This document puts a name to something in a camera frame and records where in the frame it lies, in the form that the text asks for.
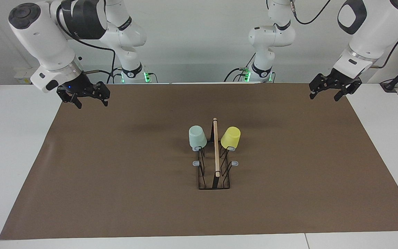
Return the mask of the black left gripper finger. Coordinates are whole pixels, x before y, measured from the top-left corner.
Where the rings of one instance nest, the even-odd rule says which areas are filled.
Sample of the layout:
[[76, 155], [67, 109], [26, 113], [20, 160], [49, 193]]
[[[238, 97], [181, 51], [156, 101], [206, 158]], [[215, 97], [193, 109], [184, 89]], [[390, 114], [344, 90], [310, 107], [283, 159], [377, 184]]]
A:
[[361, 85], [362, 85], [362, 81], [354, 81], [349, 85], [346, 85], [343, 83], [338, 83], [340, 90], [334, 96], [334, 100], [339, 101], [344, 95], [354, 94]]
[[311, 91], [311, 93], [309, 94], [310, 99], [313, 100], [318, 93], [330, 89], [330, 86], [327, 85], [327, 77], [319, 73], [309, 83], [309, 89]]

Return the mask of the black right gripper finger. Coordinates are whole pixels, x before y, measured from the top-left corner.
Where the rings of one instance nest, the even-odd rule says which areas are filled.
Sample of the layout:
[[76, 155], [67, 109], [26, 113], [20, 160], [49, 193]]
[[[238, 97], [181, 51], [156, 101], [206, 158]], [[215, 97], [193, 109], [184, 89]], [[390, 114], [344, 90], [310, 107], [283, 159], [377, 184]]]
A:
[[93, 98], [101, 100], [104, 106], [108, 106], [108, 100], [111, 92], [106, 85], [103, 82], [98, 82], [93, 85], [93, 88]]
[[82, 109], [82, 103], [79, 101], [77, 94], [69, 94], [65, 90], [56, 91], [63, 103], [74, 104], [78, 109]]

